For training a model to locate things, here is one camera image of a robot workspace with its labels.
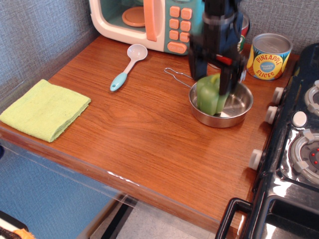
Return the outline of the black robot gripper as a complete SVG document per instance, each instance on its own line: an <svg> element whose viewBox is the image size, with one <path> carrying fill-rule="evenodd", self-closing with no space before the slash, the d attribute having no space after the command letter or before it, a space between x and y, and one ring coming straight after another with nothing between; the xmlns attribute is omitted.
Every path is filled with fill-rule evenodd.
<svg viewBox="0 0 319 239"><path fill-rule="evenodd" d="M219 95L233 91L245 80L246 59L237 50L244 13L239 0L205 0L200 33L190 36L188 62L191 77L207 76L207 64L221 69Z"/></svg>

